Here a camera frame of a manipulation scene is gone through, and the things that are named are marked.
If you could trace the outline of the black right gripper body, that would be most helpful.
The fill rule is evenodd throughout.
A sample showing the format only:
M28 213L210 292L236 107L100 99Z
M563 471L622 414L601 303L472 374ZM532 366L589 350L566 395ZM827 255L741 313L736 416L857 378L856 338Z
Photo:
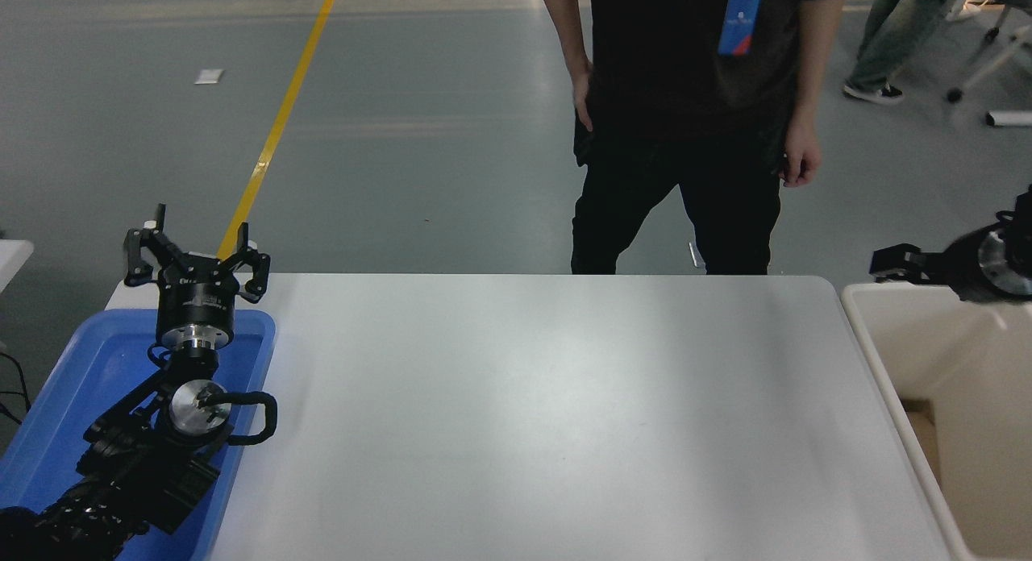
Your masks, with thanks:
M985 233L969 233L941 253L928 253L924 276L929 285L947 286L961 301L987 301L978 256L983 238Z

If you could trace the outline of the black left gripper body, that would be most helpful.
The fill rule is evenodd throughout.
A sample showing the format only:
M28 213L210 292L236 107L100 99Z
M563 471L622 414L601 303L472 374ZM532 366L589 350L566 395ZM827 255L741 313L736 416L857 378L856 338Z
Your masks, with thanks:
M174 266L158 272L160 292L157 329L178 330L199 325L219 330L235 329L235 299L240 284L230 272L211 275L216 267L194 263L196 274L188 277Z

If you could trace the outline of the standing person's left hand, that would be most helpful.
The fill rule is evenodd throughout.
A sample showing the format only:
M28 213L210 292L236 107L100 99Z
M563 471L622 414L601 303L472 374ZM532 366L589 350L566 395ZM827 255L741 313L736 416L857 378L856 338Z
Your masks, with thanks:
M815 180L823 165L821 143L815 116L793 116L784 140L784 162L779 179L785 189L799 189Z

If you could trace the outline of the standing person's right hand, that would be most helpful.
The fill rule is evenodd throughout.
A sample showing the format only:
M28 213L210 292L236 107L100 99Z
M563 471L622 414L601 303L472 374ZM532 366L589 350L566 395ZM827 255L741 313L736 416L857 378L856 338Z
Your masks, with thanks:
M589 134L594 132L593 120L589 116L589 91L592 72L593 66L587 59L576 62L570 69L572 105L574 106L577 122Z

